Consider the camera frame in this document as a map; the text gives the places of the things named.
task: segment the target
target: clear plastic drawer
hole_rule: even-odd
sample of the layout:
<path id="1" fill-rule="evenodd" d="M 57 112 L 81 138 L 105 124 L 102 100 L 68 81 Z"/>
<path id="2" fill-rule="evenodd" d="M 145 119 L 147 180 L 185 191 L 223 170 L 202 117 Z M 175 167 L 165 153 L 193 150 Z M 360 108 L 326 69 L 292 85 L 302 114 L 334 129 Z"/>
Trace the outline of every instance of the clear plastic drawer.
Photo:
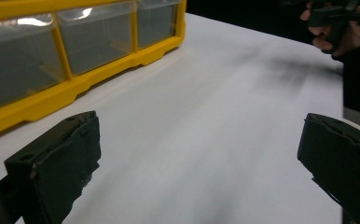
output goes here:
<path id="1" fill-rule="evenodd" d="M 176 7 L 182 0 L 137 0 L 139 48 L 174 36 Z"/>
<path id="2" fill-rule="evenodd" d="M 0 106 L 64 80 L 51 14 L 0 21 Z"/>
<path id="3" fill-rule="evenodd" d="M 132 1 L 58 12 L 74 75 L 132 53 Z"/>

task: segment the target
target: yellow storage organizer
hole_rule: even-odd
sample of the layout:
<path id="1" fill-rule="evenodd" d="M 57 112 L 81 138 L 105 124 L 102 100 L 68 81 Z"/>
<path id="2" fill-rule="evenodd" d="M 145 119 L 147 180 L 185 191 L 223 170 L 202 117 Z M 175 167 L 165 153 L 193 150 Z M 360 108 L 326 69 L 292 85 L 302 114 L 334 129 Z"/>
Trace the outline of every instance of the yellow storage organizer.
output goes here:
<path id="1" fill-rule="evenodd" d="M 0 132 L 181 45 L 187 0 L 0 1 Z"/>

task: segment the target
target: hand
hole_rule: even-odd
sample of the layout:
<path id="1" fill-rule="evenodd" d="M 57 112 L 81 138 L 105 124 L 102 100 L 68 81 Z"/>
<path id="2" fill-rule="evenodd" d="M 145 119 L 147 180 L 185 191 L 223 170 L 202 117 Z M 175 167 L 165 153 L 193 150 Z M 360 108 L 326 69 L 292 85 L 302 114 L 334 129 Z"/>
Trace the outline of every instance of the hand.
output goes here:
<path id="1" fill-rule="evenodd" d="M 307 9 L 301 14 L 300 18 L 303 21 L 307 21 L 311 16 L 312 2 L 307 4 Z M 325 27 L 309 27 L 309 30 L 317 35 L 312 41 L 313 45 L 321 50 L 330 50 L 332 49 L 332 44 L 326 41 L 327 36 L 329 35 L 330 26 Z M 339 43 L 339 46 L 332 54 L 333 56 L 341 56 L 346 52 L 349 52 L 353 49 L 360 47 L 360 26 L 357 25 L 356 21 L 349 21 L 349 28 L 346 30 L 343 35 L 342 40 Z"/>

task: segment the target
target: yellow plastic frame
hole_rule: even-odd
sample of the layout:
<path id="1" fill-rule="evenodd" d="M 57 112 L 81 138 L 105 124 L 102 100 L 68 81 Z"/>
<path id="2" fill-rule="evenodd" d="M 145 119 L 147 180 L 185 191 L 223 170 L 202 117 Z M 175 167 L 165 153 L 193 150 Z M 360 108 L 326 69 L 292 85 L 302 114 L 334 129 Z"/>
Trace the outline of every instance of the yellow plastic frame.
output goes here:
<path id="1" fill-rule="evenodd" d="M 0 21 L 27 15 L 54 12 L 75 8 L 93 7 L 121 0 L 3 0 L 0 1 Z M 177 5 L 175 34 L 145 49 L 137 46 L 137 12 L 132 13 L 132 45 L 130 55 L 93 69 L 82 76 L 73 76 L 67 61 L 59 26 L 52 31 L 57 50 L 62 60 L 66 80 L 51 88 L 32 94 L 17 102 L 0 107 L 0 132 L 23 121 L 36 121 L 66 105 L 91 86 L 138 65 L 148 65 L 181 45 L 185 38 L 187 0 Z"/>

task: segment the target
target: white tabletop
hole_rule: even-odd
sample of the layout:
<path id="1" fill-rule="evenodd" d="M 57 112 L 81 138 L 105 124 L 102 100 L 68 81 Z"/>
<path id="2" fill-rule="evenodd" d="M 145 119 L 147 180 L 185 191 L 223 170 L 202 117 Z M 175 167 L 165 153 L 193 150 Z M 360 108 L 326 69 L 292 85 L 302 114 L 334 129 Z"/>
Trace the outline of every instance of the white tabletop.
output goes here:
<path id="1" fill-rule="evenodd" d="M 187 14 L 179 49 L 0 136 L 0 178 L 41 133 L 96 110 L 101 167 L 64 223 L 340 224 L 297 160 L 308 113 L 341 118 L 340 70 L 312 46 Z"/>

